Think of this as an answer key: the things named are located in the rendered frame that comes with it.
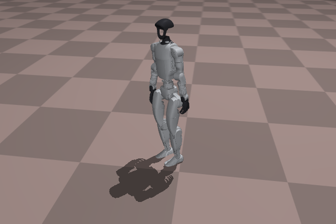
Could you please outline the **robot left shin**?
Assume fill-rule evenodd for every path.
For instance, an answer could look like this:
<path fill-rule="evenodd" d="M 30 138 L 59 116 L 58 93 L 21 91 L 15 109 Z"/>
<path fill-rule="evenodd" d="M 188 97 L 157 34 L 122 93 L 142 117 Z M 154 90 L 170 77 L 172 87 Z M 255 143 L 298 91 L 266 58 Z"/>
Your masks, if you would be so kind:
<path fill-rule="evenodd" d="M 170 141 L 173 149 L 174 157 L 180 158 L 180 148 L 182 146 L 182 130 L 177 129 L 174 136 L 170 133 Z"/>

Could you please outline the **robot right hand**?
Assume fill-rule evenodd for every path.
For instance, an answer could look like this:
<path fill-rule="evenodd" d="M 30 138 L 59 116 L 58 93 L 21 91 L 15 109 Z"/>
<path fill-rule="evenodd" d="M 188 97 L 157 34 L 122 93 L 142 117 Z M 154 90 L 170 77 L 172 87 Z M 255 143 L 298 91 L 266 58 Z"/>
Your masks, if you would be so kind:
<path fill-rule="evenodd" d="M 153 87 L 152 86 L 150 86 L 150 102 L 151 102 L 151 104 L 152 104 L 152 99 L 153 99 L 153 93 L 154 93 L 154 91 L 155 91 L 156 89 L 154 89 L 153 90 Z"/>

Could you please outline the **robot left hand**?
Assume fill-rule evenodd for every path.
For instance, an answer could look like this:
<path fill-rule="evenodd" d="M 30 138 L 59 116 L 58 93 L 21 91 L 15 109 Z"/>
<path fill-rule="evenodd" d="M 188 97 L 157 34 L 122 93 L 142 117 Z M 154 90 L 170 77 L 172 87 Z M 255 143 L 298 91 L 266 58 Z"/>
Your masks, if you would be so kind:
<path fill-rule="evenodd" d="M 182 109 L 180 113 L 183 111 L 181 114 L 184 114 L 190 108 L 190 106 L 189 106 L 188 99 L 185 101 L 184 97 L 181 97 L 181 101 L 183 104 L 182 104 Z"/>

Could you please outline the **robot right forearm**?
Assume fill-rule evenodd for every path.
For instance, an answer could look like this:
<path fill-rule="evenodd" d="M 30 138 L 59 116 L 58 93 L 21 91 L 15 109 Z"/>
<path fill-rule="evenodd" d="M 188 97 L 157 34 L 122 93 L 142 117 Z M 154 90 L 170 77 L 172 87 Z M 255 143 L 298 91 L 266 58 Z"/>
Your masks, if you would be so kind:
<path fill-rule="evenodd" d="M 157 77 L 158 77 L 158 72 L 151 70 L 151 79 L 150 79 L 149 88 L 150 86 L 152 86 L 153 90 L 156 89 Z"/>

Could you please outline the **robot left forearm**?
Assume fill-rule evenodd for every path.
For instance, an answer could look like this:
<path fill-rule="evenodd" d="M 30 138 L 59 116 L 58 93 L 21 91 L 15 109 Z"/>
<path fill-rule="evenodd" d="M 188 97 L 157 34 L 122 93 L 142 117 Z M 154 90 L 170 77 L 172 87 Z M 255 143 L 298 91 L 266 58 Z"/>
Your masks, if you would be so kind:
<path fill-rule="evenodd" d="M 188 99 L 188 94 L 187 94 L 187 90 L 186 90 L 186 79 L 183 73 L 180 73 L 179 75 L 179 80 L 177 82 L 178 85 L 178 90 L 179 90 L 179 95 L 180 97 L 184 97 L 185 101 Z"/>

